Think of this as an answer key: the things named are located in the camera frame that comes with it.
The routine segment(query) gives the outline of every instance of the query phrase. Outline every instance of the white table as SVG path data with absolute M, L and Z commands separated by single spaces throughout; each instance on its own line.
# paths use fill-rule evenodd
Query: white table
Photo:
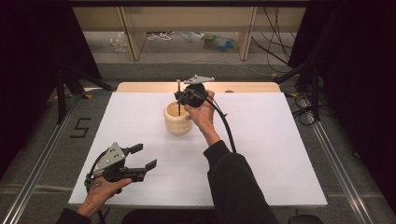
M 215 99 L 228 114 L 236 150 L 247 158 L 270 206 L 327 204 L 283 93 L 217 93 Z M 121 147 L 144 144 L 142 151 L 127 157 L 126 166 L 143 167 L 155 159 L 158 164 L 144 182 L 124 188 L 107 205 L 212 207 L 205 139 L 195 125 L 181 136 L 166 131 L 163 109 L 174 100 L 172 92 L 113 93 L 69 203 L 83 203 L 85 175 L 100 152 L 118 142 Z M 230 147 L 217 114 L 215 126 Z

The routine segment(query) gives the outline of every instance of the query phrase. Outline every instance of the hand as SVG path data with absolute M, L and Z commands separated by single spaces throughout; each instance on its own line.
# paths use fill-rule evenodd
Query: hand
M 77 210 L 77 213 L 91 217 L 105 204 L 105 202 L 116 194 L 117 190 L 132 183 L 132 179 L 121 179 L 117 182 L 108 182 L 102 176 L 93 180 L 92 186 L 88 191 L 88 196 L 84 203 Z
M 207 99 L 213 102 L 215 93 L 210 90 L 206 90 L 208 97 Z M 213 126 L 213 114 L 215 108 L 207 101 L 196 108 L 190 105 L 184 105 L 184 109 L 189 112 L 189 116 L 186 119 L 192 119 L 195 125 L 198 126 L 201 133 L 204 135 L 206 142 L 209 146 L 212 146 L 220 140 L 219 135 L 216 133 L 215 127 Z

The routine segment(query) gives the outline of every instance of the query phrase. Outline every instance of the black cable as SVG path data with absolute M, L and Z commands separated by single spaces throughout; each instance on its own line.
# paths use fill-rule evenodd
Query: black cable
M 264 39 L 266 39 L 267 41 L 271 41 L 271 40 L 270 40 L 270 39 L 268 39 L 268 37 L 267 37 L 267 36 L 265 36 L 263 33 L 262 33 L 262 37 L 264 37 Z M 284 48 L 292 49 L 292 47 L 290 47 L 290 46 L 287 46 L 287 45 L 282 45 L 282 44 L 279 44 L 279 43 L 276 43 L 276 42 L 273 42 L 273 44 L 275 44 L 275 45 L 279 45 L 279 46 L 281 46 L 281 47 L 284 47 Z
M 231 149 L 232 149 L 233 153 L 236 153 L 235 143 L 233 142 L 233 134 L 231 133 L 230 125 L 228 124 L 227 119 L 225 118 L 225 116 L 227 116 L 227 115 L 223 114 L 223 112 L 220 110 L 218 104 L 216 103 L 215 99 L 213 99 L 213 97 L 208 95 L 208 97 L 212 98 L 213 102 L 215 102 L 215 103 L 212 103 L 211 101 L 209 101 L 207 99 L 207 97 L 204 97 L 201 93 L 199 93 L 197 91 L 195 91 L 194 94 L 196 96 L 198 96 L 199 98 L 206 100 L 210 105 L 213 106 L 213 108 L 215 108 L 216 111 L 218 111 L 218 113 L 221 117 L 221 120 L 224 123 L 225 129 L 227 131 L 228 138 L 230 139 Z
M 254 38 L 253 36 L 251 37 L 251 39 L 257 44 L 257 46 L 259 46 L 259 48 L 263 49 L 265 52 L 267 52 L 268 54 L 271 54 L 272 56 L 274 56 L 275 58 L 277 58 L 278 60 L 280 60 L 282 63 L 284 64 L 288 64 L 288 62 L 284 61 L 283 59 L 279 58 L 278 56 L 276 56 L 273 52 L 271 52 L 269 49 L 266 49 L 265 47 L 261 46 Z
M 95 160 L 95 162 L 93 163 L 93 166 L 92 166 L 90 172 L 89 172 L 89 173 L 87 174 L 87 176 L 86 176 L 84 185 L 85 185 L 85 187 L 86 187 L 86 189 L 87 189 L 87 193 L 88 193 L 88 191 L 90 191 L 90 187 L 91 187 L 91 184 L 92 184 L 92 182 L 93 182 L 93 177 L 92 177 L 92 176 L 93 176 L 93 170 L 95 169 L 96 164 L 99 162 L 99 160 L 100 160 L 103 156 L 105 156 L 106 153 L 107 153 L 107 150 L 105 150 L 104 152 L 102 152 L 102 153 L 98 156 L 98 158 L 96 158 L 96 160 Z M 105 216 L 103 216 L 102 210 L 97 211 L 97 215 L 99 216 L 99 221 L 100 221 L 100 223 L 101 223 L 101 224 L 106 224 Z
M 278 8 L 278 7 L 275 8 L 275 15 L 276 15 L 275 24 L 272 23 L 270 17 L 268 16 L 268 13 L 267 13 L 267 10 L 265 9 L 265 7 L 263 8 L 263 10 L 264 10 L 265 16 L 267 17 L 268 21 L 270 22 L 271 28 L 272 28 L 272 30 L 273 30 L 273 35 L 272 35 L 271 40 L 270 40 L 270 46 L 271 46 L 271 43 L 274 43 L 274 42 L 273 42 L 273 38 L 274 38 L 274 35 L 275 35 L 275 36 L 277 37 L 277 39 L 279 40 L 279 42 L 280 42 L 280 46 L 282 47 L 282 51 L 283 51 L 283 53 L 284 53 L 286 59 L 289 60 L 289 57 L 290 57 L 290 56 L 289 56 L 288 52 L 287 52 L 286 49 L 285 49 L 285 45 L 284 45 L 283 42 L 282 42 L 282 38 L 280 37 L 279 23 L 278 23 L 278 20 L 277 20 L 279 8 Z

